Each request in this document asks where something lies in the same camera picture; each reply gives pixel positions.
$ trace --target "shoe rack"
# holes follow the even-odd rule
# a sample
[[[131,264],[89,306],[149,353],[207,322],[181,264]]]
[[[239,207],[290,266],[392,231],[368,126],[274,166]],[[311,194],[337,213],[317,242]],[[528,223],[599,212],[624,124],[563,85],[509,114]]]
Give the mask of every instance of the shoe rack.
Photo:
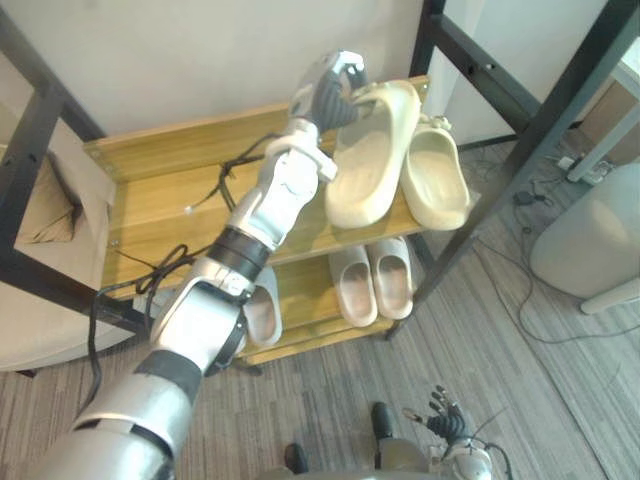
[[[424,101],[427,77],[410,81]],[[222,198],[214,196],[191,215],[185,214],[185,207],[204,197],[216,183],[220,163],[234,158],[265,133],[280,131],[286,122],[286,105],[273,105],[87,143],[85,151],[117,184],[102,284],[149,271],[116,250],[154,263],[179,243],[186,243],[192,251],[211,243],[229,217]],[[322,148],[331,152],[334,140],[335,132],[327,132]],[[259,169],[260,162],[234,168],[228,186],[236,201],[255,184]],[[324,193],[319,191],[269,262],[278,277],[282,337],[268,348],[249,342],[239,356],[256,365],[393,327],[392,320],[379,318],[368,327],[355,328],[342,318],[326,255],[420,230],[400,189],[382,220],[354,230],[328,223]],[[178,270],[162,286],[176,286],[185,272]],[[133,293],[125,289],[116,295],[127,298]]]

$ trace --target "cushion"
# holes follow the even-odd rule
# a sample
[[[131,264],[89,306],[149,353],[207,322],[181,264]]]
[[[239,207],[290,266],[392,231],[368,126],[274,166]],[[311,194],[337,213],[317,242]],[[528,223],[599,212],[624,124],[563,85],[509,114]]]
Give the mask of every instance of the cushion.
[[[0,156],[6,147],[0,147]],[[67,198],[53,170],[48,155],[27,203],[18,231],[18,243],[68,242],[73,238],[74,207]]]

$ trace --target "black metal frame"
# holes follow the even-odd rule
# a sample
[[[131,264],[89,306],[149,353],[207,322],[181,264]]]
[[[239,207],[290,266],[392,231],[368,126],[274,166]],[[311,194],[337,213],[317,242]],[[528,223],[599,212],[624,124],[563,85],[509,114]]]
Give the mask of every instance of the black metal frame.
[[[638,36],[637,0],[609,0],[546,100],[539,102],[444,15],[444,0],[425,0],[411,62],[411,75],[427,73],[438,47],[515,130],[518,141],[495,180],[481,192],[465,225],[457,230],[414,294],[426,298],[471,247],[480,224],[509,201],[533,173]],[[427,249],[426,243],[418,245]],[[387,333],[392,338],[406,322]]]
[[[427,73],[433,49],[439,48],[467,80],[515,130],[518,142],[497,178],[482,192],[466,224],[437,258],[420,236],[410,238],[429,267],[414,295],[426,298],[473,242],[478,226],[501,208],[535,168],[536,159],[552,148],[593,96],[638,35],[637,0],[609,0],[553,90],[540,104],[473,39],[444,15],[445,0],[425,0],[411,62],[411,75]],[[51,302],[87,314],[96,294],[14,248],[42,157],[61,117],[83,140],[104,136],[42,58],[0,8],[0,51],[33,85],[34,93],[0,162],[0,281]],[[131,301],[104,298],[103,317],[121,328],[139,332],[141,315]],[[391,338],[404,322],[396,324]]]
[[[34,87],[0,161],[0,281],[60,306],[88,314],[96,291],[14,248],[27,202],[53,129],[62,118],[82,141],[104,132],[71,96],[0,8],[0,51]],[[131,301],[103,297],[101,320],[141,332]]]

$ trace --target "gray carpet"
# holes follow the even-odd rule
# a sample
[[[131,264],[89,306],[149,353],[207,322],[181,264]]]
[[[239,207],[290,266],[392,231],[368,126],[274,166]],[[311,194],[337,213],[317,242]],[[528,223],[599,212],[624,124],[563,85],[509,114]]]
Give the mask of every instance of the gray carpet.
[[[508,147],[487,149],[484,160],[499,162]],[[482,152],[465,154],[463,161],[474,158],[478,163]],[[553,207],[520,212],[535,231],[584,192],[573,185],[553,188]],[[519,229],[506,208],[481,237],[517,257]],[[513,315],[526,294],[526,278],[477,249]],[[621,329],[640,319],[638,304],[593,317],[578,313],[576,304],[539,287],[525,314],[532,330],[549,337]],[[313,470],[371,467],[371,402],[388,402],[398,435],[424,447],[436,439],[400,410],[409,406],[426,413],[429,394],[440,383],[460,400],[472,427],[506,407],[481,437],[505,447],[516,479],[638,478],[639,341],[639,331],[557,346],[527,339],[471,251],[391,343],[359,339],[272,362],[263,377],[230,370],[207,379],[178,475],[251,479],[281,464],[291,441],[305,447]],[[112,349],[103,356],[105,381],[145,353],[135,342]],[[33,380],[0,374],[1,479],[25,477],[29,465],[68,429],[89,383],[85,360],[43,369]],[[502,459],[493,459],[495,478],[506,478]]]

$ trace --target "slide sandal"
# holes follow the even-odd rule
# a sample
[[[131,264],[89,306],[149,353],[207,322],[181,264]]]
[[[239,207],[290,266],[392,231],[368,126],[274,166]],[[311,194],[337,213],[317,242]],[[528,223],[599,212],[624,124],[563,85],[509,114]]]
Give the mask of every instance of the slide sandal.
[[[403,80],[363,87],[354,104],[360,118],[338,130],[338,174],[325,194],[329,222],[340,228],[365,227],[387,213],[420,116],[418,94]]]
[[[371,325],[378,317],[378,309],[364,247],[348,247],[329,254],[329,270],[345,320],[354,327]]]
[[[406,318],[413,308],[409,249],[403,238],[387,238],[367,246],[378,310],[392,320]]]
[[[450,128],[444,117],[422,115],[400,176],[413,218],[430,230],[461,227],[471,207]]]
[[[278,302],[278,280],[271,267],[262,269],[256,289],[242,310],[247,319],[249,338],[261,347],[276,343],[282,335],[282,317]]]

